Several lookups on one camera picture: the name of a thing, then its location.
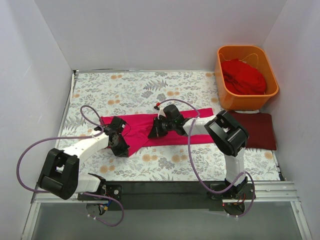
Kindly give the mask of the pink t shirt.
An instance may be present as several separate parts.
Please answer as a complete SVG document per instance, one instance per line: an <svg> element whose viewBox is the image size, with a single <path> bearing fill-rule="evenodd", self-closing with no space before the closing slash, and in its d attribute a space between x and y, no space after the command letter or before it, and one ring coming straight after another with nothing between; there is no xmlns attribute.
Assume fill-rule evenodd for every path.
<svg viewBox="0 0 320 240"><path fill-rule="evenodd" d="M182 111L182 116L186 118L195 115L193 110ZM211 108L203 108L199 110L200 117L213 116L214 112ZM187 145L187 136L177 134L176 131L165 126L165 123L157 119L158 114L132 114L118 116L102 116L100 120L103 124L110 124L113 117L119 117L124 120L127 125L123 131L125 142L129 145L127 157L132 156L143 147L154 146L171 146L171 145ZM208 144L214 141L208 134L193 135L190 137L191 144Z"/></svg>

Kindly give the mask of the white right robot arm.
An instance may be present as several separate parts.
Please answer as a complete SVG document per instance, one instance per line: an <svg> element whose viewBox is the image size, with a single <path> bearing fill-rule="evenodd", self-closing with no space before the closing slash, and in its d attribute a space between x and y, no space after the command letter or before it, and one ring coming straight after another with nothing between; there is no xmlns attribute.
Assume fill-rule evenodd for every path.
<svg viewBox="0 0 320 240"><path fill-rule="evenodd" d="M199 183L214 199L230 197L237 199L245 192L248 177L244 167L244 151L249 139L248 131L227 111L222 110L216 115L201 117L196 110L195 117L184 117L176 105L170 104L164 108L160 103L154 106L158 111L153 118L153 125L148 135L149 139L162 138L169 132L187 137L187 149L191 168ZM223 153L226 166L224 183L221 190L214 190L200 178L193 162L191 152L191 137L209 136L217 148Z"/></svg>

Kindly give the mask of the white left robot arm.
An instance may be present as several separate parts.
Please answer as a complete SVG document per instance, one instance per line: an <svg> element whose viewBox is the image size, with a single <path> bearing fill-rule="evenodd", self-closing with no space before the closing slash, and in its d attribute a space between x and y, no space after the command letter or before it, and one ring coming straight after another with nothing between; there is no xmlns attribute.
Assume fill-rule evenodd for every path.
<svg viewBox="0 0 320 240"><path fill-rule="evenodd" d="M116 157L128 157L130 146L122 136L126 125L115 116L111 123L96 127L94 136L64 149L51 149L40 172L38 187L63 200L81 193L89 193L95 200L103 199L107 194L106 180L93 173L80 174L80 165L106 148Z"/></svg>

